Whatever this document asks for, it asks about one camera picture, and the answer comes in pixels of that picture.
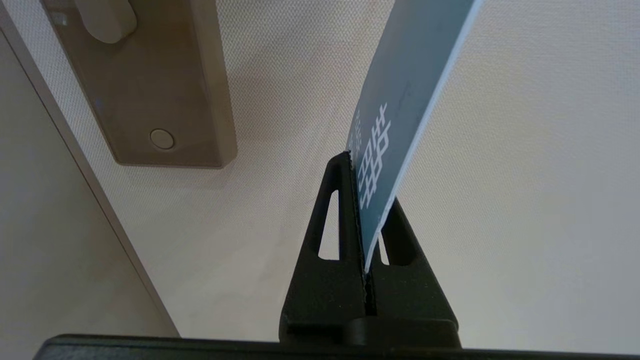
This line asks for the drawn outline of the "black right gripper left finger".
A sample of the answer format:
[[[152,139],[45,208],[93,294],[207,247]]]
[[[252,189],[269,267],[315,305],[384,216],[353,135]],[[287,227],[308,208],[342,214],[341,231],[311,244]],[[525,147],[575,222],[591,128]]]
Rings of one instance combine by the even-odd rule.
[[[320,257],[330,198],[337,195],[338,259]],[[281,343],[338,344],[366,316],[363,253],[349,152],[327,162],[281,314]]]

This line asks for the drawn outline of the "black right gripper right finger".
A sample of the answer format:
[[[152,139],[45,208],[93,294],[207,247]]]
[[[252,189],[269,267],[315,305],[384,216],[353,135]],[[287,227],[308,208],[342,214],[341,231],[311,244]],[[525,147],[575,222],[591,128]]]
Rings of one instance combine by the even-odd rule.
[[[375,313],[367,319],[368,344],[461,347],[457,317],[398,199],[382,226],[370,278]]]

